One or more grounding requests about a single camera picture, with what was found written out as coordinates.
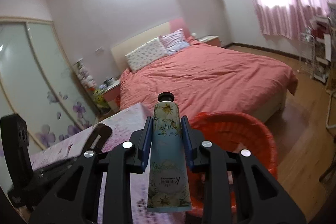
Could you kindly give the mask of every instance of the metal screw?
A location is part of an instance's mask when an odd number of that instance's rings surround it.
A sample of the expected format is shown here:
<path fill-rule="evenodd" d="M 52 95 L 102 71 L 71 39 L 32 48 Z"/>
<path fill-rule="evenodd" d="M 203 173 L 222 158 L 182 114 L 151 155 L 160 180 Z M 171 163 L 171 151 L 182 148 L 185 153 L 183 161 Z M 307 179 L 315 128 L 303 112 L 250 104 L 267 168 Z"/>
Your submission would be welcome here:
<path fill-rule="evenodd" d="M 94 154 L 95 154 L 95 152 L 93 152 L 91 150 L 88 150 L 84 153 L 84 157 L 91 158 Z"/>
<path fill-rule="evenodd" d="M 123 148 L 131 148 L 133 146 L 133 143 L 130 141 L 124 142 L 123 143 Z"/>
<path fill-rule="evenodd" d="M 240 151 L 240 153 L 244 156 L 244 157 L 249 157 L 251 156 L 251 151 L 247 150 L 247 149 L 243 149 L 242 151 Z"/>
<path fill-rule="evenodd" d="M 204 146 L 204 147 L 211 147 L 212 146 L 212 142 L 210 142 L 210 141 L 203 141 L 202 142 L 202 146 Z"/>

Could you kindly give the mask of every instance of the tube cap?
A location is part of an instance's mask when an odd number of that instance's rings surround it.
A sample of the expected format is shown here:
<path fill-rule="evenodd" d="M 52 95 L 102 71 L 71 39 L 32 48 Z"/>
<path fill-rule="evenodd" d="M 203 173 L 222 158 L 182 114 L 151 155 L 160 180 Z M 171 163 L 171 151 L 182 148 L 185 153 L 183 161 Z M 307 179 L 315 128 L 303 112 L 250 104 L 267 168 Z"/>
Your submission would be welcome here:
<path fill-rule="evenodd" d="M 163 92 L 159 94 L 159 102 L 170 101 L 173 102 L 175 99 L 174 94 L 170 92 Z"/>

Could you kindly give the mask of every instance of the headboard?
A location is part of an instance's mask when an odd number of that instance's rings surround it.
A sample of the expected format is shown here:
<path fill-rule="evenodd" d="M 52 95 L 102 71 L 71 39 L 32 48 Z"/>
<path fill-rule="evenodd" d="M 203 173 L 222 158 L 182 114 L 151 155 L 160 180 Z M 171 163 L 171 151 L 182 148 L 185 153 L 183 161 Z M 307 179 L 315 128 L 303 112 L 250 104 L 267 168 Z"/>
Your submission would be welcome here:
<path fill-rule="evenodd" d="M 189 29 L 186 27 L 183 18 L 178 18 L 171 20 L 169 22 L 163 23 L 159 26 L 156 26 L 150 30 L 144 31 L 141 34 L 136 35 L 114 47 L 111 48 L 112 56 L 117 64 L 120 73 L 128 68 L 128 64 L 125 58 L 125 55 L 129 52 L 135 50 L 146 42 L 158 37 L 160 35 L 167 35 L 171 32 L 174 32 L 182 28 L 184 31 L 185 37 L 190 36 Z"/>

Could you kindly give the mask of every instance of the red bedsheet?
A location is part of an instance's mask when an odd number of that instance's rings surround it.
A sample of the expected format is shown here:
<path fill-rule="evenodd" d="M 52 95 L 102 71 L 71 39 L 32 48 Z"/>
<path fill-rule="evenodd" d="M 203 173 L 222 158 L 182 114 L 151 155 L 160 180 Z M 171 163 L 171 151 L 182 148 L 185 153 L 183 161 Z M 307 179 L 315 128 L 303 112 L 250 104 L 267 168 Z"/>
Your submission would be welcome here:
<path fill-rule="evenodd" d="M 252 113 L 273 95 L 295 93 L 297 78 L 286 64 L 220 47 L 196 43 L 121 76 L 121 109 L 142 102 L 152 111 L 161 92 L 171 92 L 180 115 L 199 112 Z"/>

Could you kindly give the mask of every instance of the hand cream tube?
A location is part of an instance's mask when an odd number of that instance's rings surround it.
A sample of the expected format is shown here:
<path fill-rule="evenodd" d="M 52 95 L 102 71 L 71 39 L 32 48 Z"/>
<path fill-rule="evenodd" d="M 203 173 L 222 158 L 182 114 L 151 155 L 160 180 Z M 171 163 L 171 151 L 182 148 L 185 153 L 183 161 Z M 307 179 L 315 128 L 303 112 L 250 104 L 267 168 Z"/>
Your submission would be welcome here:
<path fill-rule="evenodd" d="M 191 210 L 179 107 L 174 95 L 161 93 L 154 107 L 147 211 Z"/>

